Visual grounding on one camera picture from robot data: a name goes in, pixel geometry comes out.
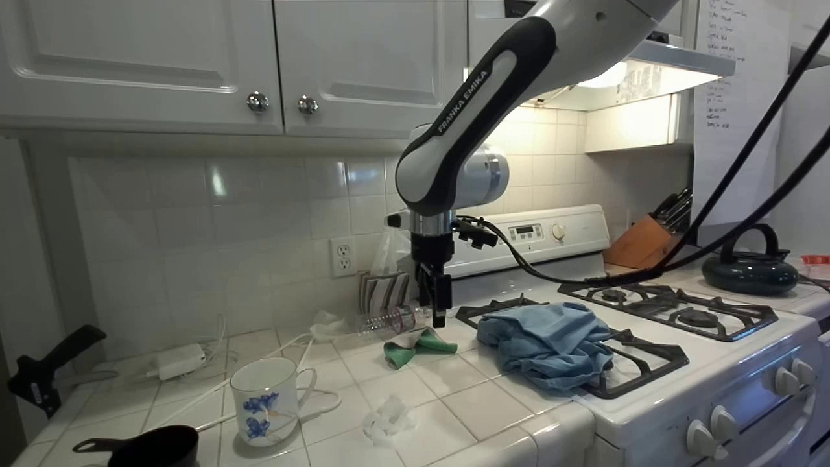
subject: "orange object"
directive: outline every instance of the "orange object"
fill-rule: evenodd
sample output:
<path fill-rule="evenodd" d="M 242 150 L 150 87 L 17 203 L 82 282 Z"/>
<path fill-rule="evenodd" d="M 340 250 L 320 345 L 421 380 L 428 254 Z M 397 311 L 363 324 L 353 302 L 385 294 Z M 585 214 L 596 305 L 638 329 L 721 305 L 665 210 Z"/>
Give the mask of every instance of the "orange object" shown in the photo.
<path fill-rule="evenodd" d="M 669 254 L 674 237 L 652 216 L 629 228 L 607 253 L 605 262 L 629 271 L 650 271 Z"/>

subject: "electrical outlet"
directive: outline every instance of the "electrical outlet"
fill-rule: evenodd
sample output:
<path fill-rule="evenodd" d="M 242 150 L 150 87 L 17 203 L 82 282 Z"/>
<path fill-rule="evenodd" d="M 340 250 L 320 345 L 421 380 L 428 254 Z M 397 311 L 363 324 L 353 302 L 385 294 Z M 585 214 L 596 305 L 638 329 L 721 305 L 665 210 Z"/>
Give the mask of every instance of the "electrical outlet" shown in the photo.
<path fill-rule="evenodd" d="M 346 277 L 355 275 L 355 238 L 333 238 L 331 242 L 331 258 L 333 258 L 333 275 Z"/>

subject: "black pan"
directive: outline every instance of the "black pan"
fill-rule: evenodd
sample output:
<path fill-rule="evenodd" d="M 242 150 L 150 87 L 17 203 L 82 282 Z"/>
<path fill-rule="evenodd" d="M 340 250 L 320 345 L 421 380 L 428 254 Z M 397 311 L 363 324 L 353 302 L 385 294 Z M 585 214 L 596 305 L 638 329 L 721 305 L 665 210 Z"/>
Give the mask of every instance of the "black pan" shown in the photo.
<path fill-rule="evenodd" d="M 87 439 L 72 451 L 113 451 L 109 467 L 196 467 L 198 447 L 193 425 L 165 425 L 137 439 Z"/>

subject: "blue dish towel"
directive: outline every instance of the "blue dish towel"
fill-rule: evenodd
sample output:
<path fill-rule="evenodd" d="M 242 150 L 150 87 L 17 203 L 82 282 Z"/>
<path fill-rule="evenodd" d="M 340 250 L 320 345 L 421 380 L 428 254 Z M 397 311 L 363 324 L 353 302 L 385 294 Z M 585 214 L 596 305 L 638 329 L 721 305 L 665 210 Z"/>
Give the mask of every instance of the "blue dish towel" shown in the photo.
<path fill-rule="evenodd" d="M 541 305 L 489 314 L 477 342 L 497 354 L 504 375 L 546 395 L 576 395 L 611 367 L 602 341 L 612 329 L 582 305 Z"/>

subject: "kitchen counter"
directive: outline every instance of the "kitchen counter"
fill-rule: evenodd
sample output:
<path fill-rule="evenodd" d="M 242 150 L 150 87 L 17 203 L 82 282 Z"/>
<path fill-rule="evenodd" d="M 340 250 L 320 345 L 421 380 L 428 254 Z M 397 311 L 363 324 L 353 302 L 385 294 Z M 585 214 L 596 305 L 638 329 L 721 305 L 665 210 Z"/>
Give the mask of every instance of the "kitchen counter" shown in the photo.
<path fill-rule="evenodd" d="M 371 333 L 349 334 L 310 349 L 302 368 L 316 368 L 320 389 L 333 389 L 342 406 L 307 420 L 289 441 L 267 451 L 242 450 L 236 419 L 200 437 L 200 467 L 218 464 L 557 464 L 582 459 L 589 445 L 593 413 L 572 398 L 541 398 L 504 380 L 476 342 L 476 329 L 454 323 L 441 329 L 460 345 L 458 355 L 416 355 L 403 372 L 382 358 L 382 341 Z M 18 458 L 17 467 L 91 467 L 109 455 L 72 455 L 91 437 L 130 439 L 144 430 L 190 423 L 203 425 L 235 413 L 227 380 L 245 363 L 280 349 L 270 333 L 235 338 L 211 367 L 159 384 L 148 377 L 150 362 L 123 362 L 119 380 L 84 384 L 50 425 Z M 375 447 L 363 420 L 397 395 L 410 415 L 410 428 Z M 333 401 L 312 395 L 307 411 Z"/>

